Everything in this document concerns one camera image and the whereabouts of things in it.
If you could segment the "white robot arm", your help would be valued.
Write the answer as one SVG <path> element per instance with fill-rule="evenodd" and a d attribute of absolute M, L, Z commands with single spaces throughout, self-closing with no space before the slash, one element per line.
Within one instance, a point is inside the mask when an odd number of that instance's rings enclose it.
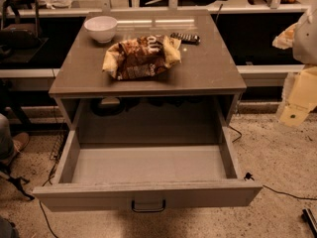
<path fill-rule="evenodd" d="M 289 74 L 277 111 L 280 123 L 299 126 L 317 107 L 317 6 L 312 5 L 298 20 L 274 38 L 278 49 L 292 48 L 293 57 L 304 64 L 297 74 Z"/>

